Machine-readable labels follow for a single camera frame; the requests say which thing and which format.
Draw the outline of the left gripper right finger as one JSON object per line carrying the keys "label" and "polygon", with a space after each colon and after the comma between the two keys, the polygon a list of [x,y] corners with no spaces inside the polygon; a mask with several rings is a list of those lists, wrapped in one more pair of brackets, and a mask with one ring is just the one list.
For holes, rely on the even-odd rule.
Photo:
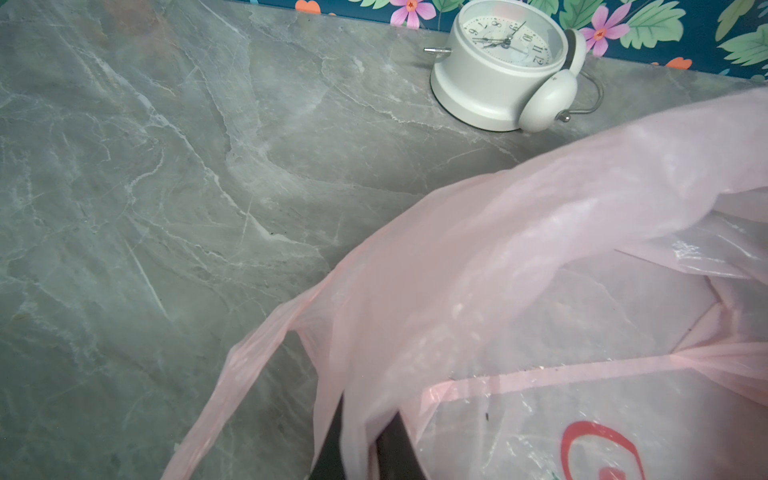
{"label": "left gripper right finger", "polygon": [[381,480],[426,480],[415,454],[402,415],[396,413],[376,439]]}

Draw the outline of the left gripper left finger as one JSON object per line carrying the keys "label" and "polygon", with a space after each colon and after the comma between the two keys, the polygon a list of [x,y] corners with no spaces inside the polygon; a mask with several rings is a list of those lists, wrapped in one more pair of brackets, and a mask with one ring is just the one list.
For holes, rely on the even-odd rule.
{"label": "left gripper left finger", "polygon": [[343,404],[344,396],[341,396],[337,404],[332,422],[323,441],[320,453],[308,477],[309,480],[346,479],[340,449]]}

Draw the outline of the pink plastic bag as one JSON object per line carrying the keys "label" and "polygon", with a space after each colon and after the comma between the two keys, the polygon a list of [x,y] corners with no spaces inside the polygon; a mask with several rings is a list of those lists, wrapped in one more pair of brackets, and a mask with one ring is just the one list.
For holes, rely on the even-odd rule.
{"label": "pink plastic bag", "polygon": [[766,89],[430,193],[230,350],[165,478],[289,332],[346,479],[398,412],[427,479],[765,478]]}

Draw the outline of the white alarm clock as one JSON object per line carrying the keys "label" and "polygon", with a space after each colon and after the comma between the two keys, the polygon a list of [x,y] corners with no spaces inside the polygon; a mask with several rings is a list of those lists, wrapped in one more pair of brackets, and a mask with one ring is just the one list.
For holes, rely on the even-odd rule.
{"label": "white alarm clock", "polygon": [[471,1],[432,49],[430,87],[453,117],[491,132],[538,133],[578,111],[586,40],[520,1]]}

